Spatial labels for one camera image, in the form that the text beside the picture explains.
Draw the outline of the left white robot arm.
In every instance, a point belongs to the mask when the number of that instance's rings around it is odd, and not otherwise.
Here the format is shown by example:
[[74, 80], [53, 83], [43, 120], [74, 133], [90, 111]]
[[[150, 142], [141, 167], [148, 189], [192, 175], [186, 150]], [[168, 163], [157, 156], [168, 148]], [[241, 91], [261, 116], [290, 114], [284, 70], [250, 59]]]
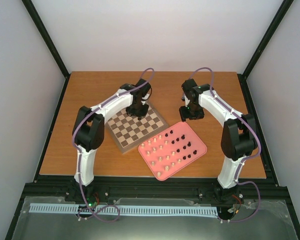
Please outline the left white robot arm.
[[93, 107], [82, 106], [77, 114], [72, 131], [72, 145], [77, 150], [77, 165], [74, 179], [80, 186], [76, 195], [82, 201], [93, 198], [94, 162], [97, 149], [105, 138], [105, 124], [121, 110], [138, 120], [144, 118], [149, 109], [147, 100], [152, 90], [150, 83], [140, 79], [136, 85], [124, 84], [114, 95]]

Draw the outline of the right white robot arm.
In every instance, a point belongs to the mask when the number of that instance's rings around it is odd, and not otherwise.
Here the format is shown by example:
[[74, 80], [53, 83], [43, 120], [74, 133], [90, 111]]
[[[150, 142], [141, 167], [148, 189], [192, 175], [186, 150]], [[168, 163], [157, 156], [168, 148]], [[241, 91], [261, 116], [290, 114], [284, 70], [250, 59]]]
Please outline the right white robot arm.
[[232, 108], [209, 84], [197, 85], [191, 78], [181, 88], [185, 105], [179, 108], [179, 113], [183, 122], [203, 119], [207, 110], [223, 127], [220, 146], [224, 161], [217, 181], [223, 189], [233, 188], [245, 162], [253, 158], [253, 151], [261, 151], [255, 118]]

